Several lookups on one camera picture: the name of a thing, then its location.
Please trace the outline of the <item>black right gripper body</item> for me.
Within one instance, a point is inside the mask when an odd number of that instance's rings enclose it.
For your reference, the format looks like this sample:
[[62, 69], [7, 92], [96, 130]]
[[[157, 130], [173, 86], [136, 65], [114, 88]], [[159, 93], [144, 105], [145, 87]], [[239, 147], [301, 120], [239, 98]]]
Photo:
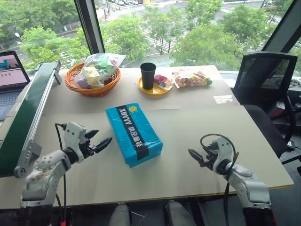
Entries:
[[207, 155], [201, 156], [200, 167], [206, 167], [210, 170], [213, 170], [213, 165], [217, 159], [218, 153], [216, 150], [209, 150]]

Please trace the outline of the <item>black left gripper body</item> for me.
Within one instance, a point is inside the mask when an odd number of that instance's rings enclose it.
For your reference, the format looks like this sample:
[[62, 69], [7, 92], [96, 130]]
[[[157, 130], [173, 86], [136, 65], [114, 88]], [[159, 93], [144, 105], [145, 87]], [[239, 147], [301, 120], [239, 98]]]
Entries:
[[82, 152], [84, 159], [93, 156], [95, 153], [94, 148], [90, 146], [90, 140], [86, 138], [80, 142], [79, 149]]

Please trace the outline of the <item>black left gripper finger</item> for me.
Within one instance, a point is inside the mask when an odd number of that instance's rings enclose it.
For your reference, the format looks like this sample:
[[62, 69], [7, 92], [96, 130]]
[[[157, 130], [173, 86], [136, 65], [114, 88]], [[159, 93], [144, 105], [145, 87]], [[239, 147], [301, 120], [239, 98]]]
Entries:
[[111, 141], [112, 141], [112, 137], [105, 138], [97, 146], [95, 146], [95, 153], [101, 152], [110, 144]]
[[91, 139], [93, 138], [97, 133], [98, 133], [99, 130], [96, 130], [96, 129], [93, 129], [93, 130], [90, 130], [88, 131], [86, 134], [85, 134], [85, 138], [86, 139]]

